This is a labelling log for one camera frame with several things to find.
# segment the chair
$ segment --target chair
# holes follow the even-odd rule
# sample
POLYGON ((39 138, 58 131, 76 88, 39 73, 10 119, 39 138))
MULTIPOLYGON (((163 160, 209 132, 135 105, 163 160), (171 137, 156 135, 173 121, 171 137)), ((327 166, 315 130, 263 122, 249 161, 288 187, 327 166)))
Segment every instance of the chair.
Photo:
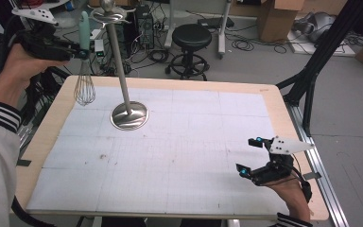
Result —
POLYGON ((173 58, 164 71, 170 74, 170 69, 173 69, 175 73, 181 75, 181 79, 190 79, 190 77, 202 75, 203 80, 207 81, 204 72, 209 69, 209 64, 203 57, 194 54, 194 52, 211 43, 211 32, 198 24, 178 26, 173 31, 172 40, 181 47, 183 54, 173 58))

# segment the stand base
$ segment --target stand base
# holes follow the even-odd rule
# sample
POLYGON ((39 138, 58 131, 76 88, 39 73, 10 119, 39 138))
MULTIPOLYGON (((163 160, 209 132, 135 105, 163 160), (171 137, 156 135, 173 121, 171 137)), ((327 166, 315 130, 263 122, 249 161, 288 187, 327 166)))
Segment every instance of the stand base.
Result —
POLYGON ((148 109, 140 103, 130 102, 131 114, 126 111, 125 103, 118 105, 111 114, 112 124, 119 130, 132 131, 141 128, 148 120, 148 109))

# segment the whisk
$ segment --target whisk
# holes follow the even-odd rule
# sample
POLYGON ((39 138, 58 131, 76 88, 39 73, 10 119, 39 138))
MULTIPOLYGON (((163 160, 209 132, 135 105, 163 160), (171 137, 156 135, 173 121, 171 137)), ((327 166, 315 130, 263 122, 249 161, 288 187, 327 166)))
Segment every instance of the whisk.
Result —
MULTIPOLYGON (((90 22, 87 12, 81 13, 80 22, 78 23, 80 47, 90 49, 90 22)), ((95 99, 95 88, 90 74, 89 55, 81 60, 81 68, 76 83, 75 99, 81 106, 92 103, 95 99)))
POLYGON ((75 99, 81 106, 86 106, 95 100, 95 88, 90 75, 90 62, 83 60, 76 83, 75 99))

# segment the striped sleeve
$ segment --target striped sleeve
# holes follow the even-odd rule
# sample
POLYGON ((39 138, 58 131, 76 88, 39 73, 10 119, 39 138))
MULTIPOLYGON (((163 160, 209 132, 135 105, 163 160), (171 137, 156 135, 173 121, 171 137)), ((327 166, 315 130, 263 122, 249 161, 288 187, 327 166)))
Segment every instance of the striped sleeve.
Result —
POLYGON ((0 126, 16 133, 20 126, 19 111, 0 102, 0 126))
POLYGON ((312 227, 311 223, 278 213, 278 220, 270 227, 312 227))

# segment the floor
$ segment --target floor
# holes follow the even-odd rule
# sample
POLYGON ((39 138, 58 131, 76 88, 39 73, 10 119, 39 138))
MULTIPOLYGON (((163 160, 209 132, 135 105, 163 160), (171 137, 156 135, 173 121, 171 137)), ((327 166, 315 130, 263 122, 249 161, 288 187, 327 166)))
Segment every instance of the floor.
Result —
MULTIPOLYGON (((176 20, 177 24, 195 23, 198 16, 176 20)), ((234 18, 234 27, 238 30, 255 24, 254 20, 234 18)), ((240 31, 227 31, 255 38, 256 28, 240 31)), ((232 47, 232 41, 226 42, 226 55, 222 60, 217 54, 217 35, 199 54, 207 60, 211 68, 206 73, 210 81, 241 83, 276 84, 299 73, 311 56, 292 53, 284 45, 285 53, 275 52, 274 46, 253 44, 252 51, 238 50, 232 47)), ((173 46, 176 54, 179 48, 173 46)), ((77 60, 71 61, 69 70, 78 72, 77 60)), ((132 64, 132 68, 151 64, 144 60, 132 64)), ((131 71, 127 77, 150 79, 178 79, 175 74, 164 73, 165 63, 139 68, 131 71)), ((338 200, 350 226, 363 226, 363 64, 354 58, 332 57, 320 72, 314 97, 311 119, 311 132, 320 157, 325 165, 328 177, 337 194, 338 200)), ((79 217, 37 216, 57 226, 76 226, 79 217)), ((15 216, 10 216, 12 227, 25 226, 15 216)), ((92 226, 93 221, 86 218, 82 226, 92 226)), ((240 226, 269 226, 269 221, 241 220, 240 226)), ((314 226, 334 226, 330 219, 313 221, 314 226)), ((178 226, 177 219, 149 219, 149 226, 178 226)))

